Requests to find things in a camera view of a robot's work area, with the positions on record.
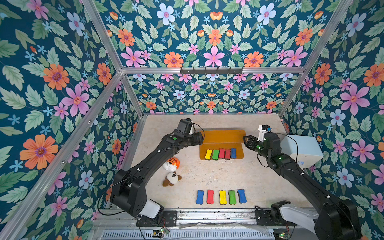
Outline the blue eraser bottom shelf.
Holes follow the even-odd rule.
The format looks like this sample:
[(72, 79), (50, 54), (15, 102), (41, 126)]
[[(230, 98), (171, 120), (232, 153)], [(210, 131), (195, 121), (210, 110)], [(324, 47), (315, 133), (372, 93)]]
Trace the blue eraser bottom shelf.
[(231, 159), (236, 159), (236, 158), (237, 158), (237, 149), (231, 148)]

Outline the green eraser bottom shelf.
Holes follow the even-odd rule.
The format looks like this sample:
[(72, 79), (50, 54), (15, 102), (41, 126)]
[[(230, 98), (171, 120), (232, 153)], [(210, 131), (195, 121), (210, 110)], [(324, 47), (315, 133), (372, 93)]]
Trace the green eraser bottom shelf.
[(219, 159), (219, 154), (220, 154), (220, 151), (219, 151), (219, 150), (213, 150), (213, 153), (212, 153), (212, 160), (217, 161), (217, 160)]

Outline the green eraser shelf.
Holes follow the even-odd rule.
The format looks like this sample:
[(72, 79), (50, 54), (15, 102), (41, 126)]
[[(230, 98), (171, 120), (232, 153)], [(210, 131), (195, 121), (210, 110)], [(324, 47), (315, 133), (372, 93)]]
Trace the green eraser shelf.
[(217, 161), (217, 160), (219, 159), (219, 154), (220, 154), (220, 151), (219, 151), (219, 150), (213, 150), (213, 153), (212, 153), (212, 160)]
[(237, 204), (236, 192), (234, 190), (229, 190), (228, 195), (229, 195), (230, 205), (236, 205)]

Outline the green eraser top shelf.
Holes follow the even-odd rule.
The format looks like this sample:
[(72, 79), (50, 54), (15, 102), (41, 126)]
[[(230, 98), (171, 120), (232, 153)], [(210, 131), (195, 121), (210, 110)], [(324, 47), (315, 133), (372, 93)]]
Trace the green eraser top shelf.
[(236, 205), (237, 204), (236, 192), (234, 190), (229, 190), (228, 195), (229, 195), (230, 205)]

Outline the red eraser top shelf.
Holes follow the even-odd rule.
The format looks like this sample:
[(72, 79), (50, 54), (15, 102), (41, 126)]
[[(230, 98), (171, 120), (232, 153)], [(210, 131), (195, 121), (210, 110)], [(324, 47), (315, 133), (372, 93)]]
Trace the red eraser top shelf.
[(207, 204), (208, 205), (214, 204), (214, 191), (213, 190), (207, 190)]

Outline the yellow eraser top shelf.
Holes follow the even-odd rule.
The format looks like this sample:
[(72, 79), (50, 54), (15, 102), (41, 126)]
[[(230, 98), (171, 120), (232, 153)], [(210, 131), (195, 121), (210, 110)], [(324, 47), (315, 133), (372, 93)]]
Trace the yellow eraser top shelf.
[(220, 190), (219, 191), (219, 202), (220, 205), (226, 205), (228, 203), (227, 201), (227, 192), (225, 190)]

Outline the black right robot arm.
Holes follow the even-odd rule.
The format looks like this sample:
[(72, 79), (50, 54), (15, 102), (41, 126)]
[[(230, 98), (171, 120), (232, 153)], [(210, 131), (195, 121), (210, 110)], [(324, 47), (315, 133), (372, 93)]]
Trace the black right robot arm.
[(309, 177), (290, 156), (284, 154), (276, 133), (261, 139), (244, 136), (245, 147), (262, 156), (267, 168), (290, 182), (314, 207), (314, 211), (296, 207), (289, 201), (272, 204), (275, 224), (293, 223), (314, 233), (319, 240), (359, 240), (362, 237), (357, 206), (341, 200)]

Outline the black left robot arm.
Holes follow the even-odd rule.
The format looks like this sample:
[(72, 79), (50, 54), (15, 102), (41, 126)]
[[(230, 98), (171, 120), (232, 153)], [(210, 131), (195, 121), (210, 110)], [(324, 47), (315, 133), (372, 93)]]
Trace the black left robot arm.
[(180, 150), (203, 144), (203, 133), (197, 132), (189, 118), (180, 120), (172, 133), (165, 135), (158, 146), (129, 170), (119, 170), (111, 187), (110, 202), (132, 217), (158, 219), (163, 207), (148, 199), (146, 185), (151, 177)]

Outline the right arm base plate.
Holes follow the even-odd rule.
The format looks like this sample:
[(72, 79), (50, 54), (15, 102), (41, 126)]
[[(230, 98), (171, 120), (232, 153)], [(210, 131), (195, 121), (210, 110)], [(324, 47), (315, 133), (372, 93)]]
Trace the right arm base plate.
[(255, 206), (255, 219), (259, 226), (286, 226), (295, 227), (297, 224), (283, 219), (280, 213), (280, 207), (290, 204), (289, 201), (279, 201), (272, 204), (269, 210)]

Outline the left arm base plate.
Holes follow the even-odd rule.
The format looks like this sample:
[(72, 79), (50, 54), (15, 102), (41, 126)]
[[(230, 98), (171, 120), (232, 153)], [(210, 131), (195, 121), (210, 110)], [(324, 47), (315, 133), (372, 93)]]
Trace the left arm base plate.
[(174, 227), (177, 224), (177, 211), (160, 211), (153, 219), (139, 215), (137, 218), (137, 227)]

